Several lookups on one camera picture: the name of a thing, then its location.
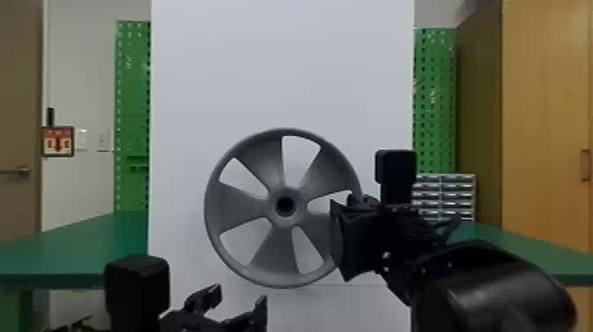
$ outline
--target green pegboard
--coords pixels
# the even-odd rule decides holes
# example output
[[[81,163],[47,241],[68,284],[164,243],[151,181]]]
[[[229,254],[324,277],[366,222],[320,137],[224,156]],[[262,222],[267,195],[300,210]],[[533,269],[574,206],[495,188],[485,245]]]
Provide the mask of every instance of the green pegboard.
[[[116,211],[148,210],[150,22],[117,21],[115,82]]]
[[[417,29],[414,149],[418,172],[453,173],[456,133],[454,29]]]

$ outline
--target white board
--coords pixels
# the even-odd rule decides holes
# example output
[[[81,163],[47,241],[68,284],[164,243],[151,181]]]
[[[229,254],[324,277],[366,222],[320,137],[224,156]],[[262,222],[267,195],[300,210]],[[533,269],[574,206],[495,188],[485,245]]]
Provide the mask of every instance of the white board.
[[[207,239],[206,182],[236,142],[275,127],[334,143],[379,194],[374,153],[411,148],[412,0],[153,0],[149,251],[169,261],[173,306],[221,283],[215,317],[270,296],[271,331],[405,330],[375,275],[299,290],[234,275]]]

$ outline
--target red sign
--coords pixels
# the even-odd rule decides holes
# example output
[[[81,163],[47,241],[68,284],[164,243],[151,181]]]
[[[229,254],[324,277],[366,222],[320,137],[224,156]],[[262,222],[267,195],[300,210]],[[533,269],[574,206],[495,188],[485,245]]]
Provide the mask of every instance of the red sign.
[[[42,127],[41,143],[44,157],[73,157],[74,127]]]

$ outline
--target gray wheel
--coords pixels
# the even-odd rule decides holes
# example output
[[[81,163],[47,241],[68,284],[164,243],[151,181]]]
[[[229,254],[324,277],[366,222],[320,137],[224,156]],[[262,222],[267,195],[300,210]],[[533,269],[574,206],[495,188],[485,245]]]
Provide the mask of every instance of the gray wheel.
[[[319,145],[319,152],[296,187],[286,185],[282,139],[298,137]],[[265,198],[221,182],[233,159],[245,166],[267,189]],[[241,277],[266,287],[293,288],[314,283],[336,265],[330,253],[329,213],[312,213],[307,203],[342,191],[361,196],[360,183],[348,159],[331,143],[297,129],[274,129],[255,134],[233,146],[218,162],[208,181],[204,202],[206,230],[224,263]],[[247,264],[238,262],[221,241],[221,235],[250,221],[267,218],[272,228]],[[311,273],[301,274],[292,238],[300,227],[323,259]]]

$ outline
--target light switch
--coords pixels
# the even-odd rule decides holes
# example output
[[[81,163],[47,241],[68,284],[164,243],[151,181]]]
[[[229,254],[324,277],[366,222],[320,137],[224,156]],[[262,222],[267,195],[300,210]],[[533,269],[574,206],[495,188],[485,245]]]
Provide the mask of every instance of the light switch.
[[[97,151],[111,151],[111,133],[109,130],[102,130],[97,133]]]
[[[74,135],[74,148],[77,151],[88,150],[88,131],[86,129],[77,129]]]

